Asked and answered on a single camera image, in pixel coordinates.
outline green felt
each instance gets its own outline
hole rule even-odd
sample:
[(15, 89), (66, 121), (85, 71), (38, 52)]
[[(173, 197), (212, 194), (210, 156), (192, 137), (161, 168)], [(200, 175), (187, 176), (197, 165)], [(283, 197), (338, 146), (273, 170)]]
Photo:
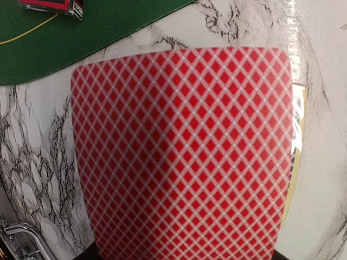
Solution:
[[(0, 86), (41, 78), (162, 18), (194, 0), (85, 0), (83, 21), (59, 16), (31, 34), (0, 45)], [(0, 42), (52, 17), (0, 1)]]

